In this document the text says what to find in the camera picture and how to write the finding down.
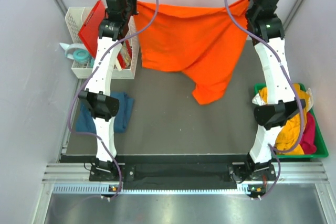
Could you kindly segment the orange t shirt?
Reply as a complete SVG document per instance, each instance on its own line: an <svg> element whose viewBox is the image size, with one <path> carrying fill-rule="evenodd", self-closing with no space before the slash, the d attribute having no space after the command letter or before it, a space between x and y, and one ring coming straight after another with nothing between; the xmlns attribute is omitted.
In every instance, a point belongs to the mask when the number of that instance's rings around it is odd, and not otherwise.
<svg viewBox="0 0 336 224"><path fill-rule="evenodd" d="M135 24L142 67L182 72L195 82L193 97L200 105L225 93L243 52L247 34L224 7L188 7L138 2Z"/></svg>

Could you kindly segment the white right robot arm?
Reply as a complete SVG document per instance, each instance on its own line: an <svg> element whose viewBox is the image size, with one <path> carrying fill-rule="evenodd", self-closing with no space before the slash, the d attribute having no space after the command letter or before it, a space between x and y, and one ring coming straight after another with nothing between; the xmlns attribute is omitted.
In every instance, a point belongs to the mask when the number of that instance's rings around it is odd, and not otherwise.
<svg viewBox="0 0 336 224"><path fill-rule="evenodd" d="M267 88L266 104L254 109L258 129L245 166L245 174L252 180L258 179L270 167L270 146L275 145L286 122L299 113L295 93L289 84L285 32L275 13L278 1L249 0L245 15Z"/></svg>

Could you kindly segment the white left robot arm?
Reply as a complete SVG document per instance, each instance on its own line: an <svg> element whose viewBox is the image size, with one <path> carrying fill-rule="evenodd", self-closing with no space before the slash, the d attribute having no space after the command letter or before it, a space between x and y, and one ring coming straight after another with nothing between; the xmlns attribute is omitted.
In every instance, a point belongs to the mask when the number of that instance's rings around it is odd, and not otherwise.
<svg viewBox="0 0 336 224"><path fill-rule="evenodd" d="M129 20L134 14L132 0L106 0L107 8L98 27L97 53L93 75L78 97L90 111L96 128L97 154L95 164L107 180L114 180L119 168L113 164L117 155L113 124L120 102L111 96L111 78L121 40L129 31Z"/></svg>

